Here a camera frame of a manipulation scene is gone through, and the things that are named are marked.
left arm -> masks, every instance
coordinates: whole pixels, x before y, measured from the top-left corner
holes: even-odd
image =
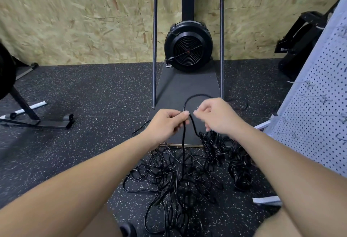
[[[0,210],[1,236],[76,236],[149,150],[188,121],[161,109],[139,135],[34,187]]]

fan grille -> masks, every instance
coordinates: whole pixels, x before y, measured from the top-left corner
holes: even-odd
[[[176,61],[182,65],[198,63],[202,59],[203,53],[201,41],[194,36],[183,36],[173,48]]]

human arm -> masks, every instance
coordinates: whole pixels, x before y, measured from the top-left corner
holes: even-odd
[[[77,236],[141,157],[188,116],[161,109],[139,135],[34,187],[0,210],[0,236]]]
[[[305,237],[347,232],[347,179],[275,141],[243,121],[220,98],[194,112],[206,130],[227,134],[248,152]]]

wooden wall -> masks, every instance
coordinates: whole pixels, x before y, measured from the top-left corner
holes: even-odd
[[[226,59],[273,53],[303,11],[336,0],[225,0]],[[181,0],[158,0],[158,61],[165,36],[181,20]],[[219,53],[219,0],[195,0]],[[153,0],[0,0],[0,39],[26,63],[97,64],[152,60]]]

perforated metal panel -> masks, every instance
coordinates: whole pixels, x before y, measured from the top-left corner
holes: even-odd
[[[341,0],[265,133],[347,177],[347,0]]]

